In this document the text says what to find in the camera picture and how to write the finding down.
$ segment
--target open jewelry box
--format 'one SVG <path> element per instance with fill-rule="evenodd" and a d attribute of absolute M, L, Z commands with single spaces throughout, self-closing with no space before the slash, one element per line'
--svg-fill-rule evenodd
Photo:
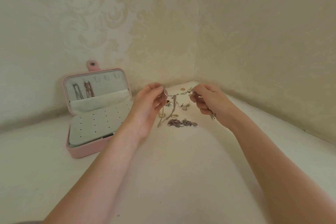
<path fill-rule="evenodd" d="M 122 69 L 100 70 L 87 62 L 89 72 L 63 81 L 70 122 L 66 148 L 73 158 L 101 151 L 127 117 L 132 94 Z"/>

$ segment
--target pink leather edge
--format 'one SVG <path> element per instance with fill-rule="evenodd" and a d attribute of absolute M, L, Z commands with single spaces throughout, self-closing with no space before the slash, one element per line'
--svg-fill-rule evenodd
<path fill-rule="evenodd" d="M 95 60 L 89 60 L 87 62 L 87 66 L 89 68 L 90 66 L 90 62 L 95 62 L 95 64 L 97 65 L 97 67 L 99 68 L 98 66 L 98 63 L 95 61 Z M 124 70 L 120 69 L 120 68 L 112 68 L 112 69 L 104 69 L 104 70 L 94 70 L 92 72 L 86 72 L 86 73 L 79 73 L 79 74 L 72 74 L 72 75 L 68 75 L 64 78 L 63 80 L 63 91 L 64 91 L 64 95 L 65 95 L 65 98 L 66 98 L 66 105 L 68 106 L 68 110 L 69 112 L 75 116 L 75 114 L 72 112 L 72 109 L 69 105 L 69 98 L 68 98 L 68 94 L 67 94 L 67 90 L 65 89 L 65 81 L 70 78 L 70 77 L 73 77 L 73 76 L 76 76 L 76 75 L 84 75 L 84 74 L 91 74 L 91 73 L 96 73 L 96 72 L 104 72 L 104 71 L 113 71 L 113 70 L 121 70 L 123 71 L 123 73 L 125 74 L 125 78 L 126 78 L 126 82 L 127 82 L 127 86 L 128 86 L 128 91 L 129 91 L 129 94 L 130 94 L 130 100 L 132 99 L 132 92 L 130 90 L 130 87 L 129 87 L 129 84 L 128 84 L 128 79 L 127 79 L 127 76 L 126 76 L 126 73 Z M 75 148 L 70 148 L 69 147 L 69 134 L 70 134 L 70 126 L 69 126 L 69 133 L 68 133 L 68 138 L 66 140 L 66 149 L 68 150 L 68 152 L 70 153 L 71 157 L 73 158 L 83 158 L 83 157 L 86 157 L 88 155 L 91 155 L 91 154 L 94 154 L 96 152 L 99 152 L 101 150 L 103 150 L 103 148 L 107 145 L 107 143 L 111 140 L 111 138 L 113 136 L 110 136 L 110 137 L 106 137 L 106 138 L 102 138 L 102 139 L 97 139 L 95 141 L 92 141 L 90 143 L 86 143 L 86 144 L 83 144 L 81 146 L 78 146 L 78 147 L 75 147 Z"/>

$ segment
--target jewelry box lid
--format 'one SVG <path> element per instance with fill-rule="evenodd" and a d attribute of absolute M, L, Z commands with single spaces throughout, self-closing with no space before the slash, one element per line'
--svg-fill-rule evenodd
<path fill-rule="evenodd" d="M 63 81 L 68 110 L 73 115 L 116 105 L 132 98 L 124 70 L 100 70 L 94 60 L 87 62 L 89 72 L 74 74 Z"/>

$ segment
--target damask wallpaper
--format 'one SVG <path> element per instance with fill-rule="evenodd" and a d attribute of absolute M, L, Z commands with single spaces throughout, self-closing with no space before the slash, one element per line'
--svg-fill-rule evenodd
<path fill-rule="evenodd" d="M 0 126 L 65 113 L 61 80 L 101 68 L 149 82 L 194 79 L 197 0 L 0 0 Z"/>
<path fill-rule="evenodd" d="M 336 0 L 200 0 L 195 78 L 336 144 Z"/>

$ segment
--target person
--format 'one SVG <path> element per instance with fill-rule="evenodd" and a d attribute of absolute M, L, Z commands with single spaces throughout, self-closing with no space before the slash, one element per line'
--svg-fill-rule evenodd
<path fill-rule="evenodd" d="M 138 146 L 167 102 L 164 87 L 152 83 L 135 97 L 125 122 L 43 224 L 106 223 Z M 336 223 L 336 204 L 215 85 L 199 84 L 190 97 L 202 114 L 237 138 L 263 191 L 275 223 Z"/>

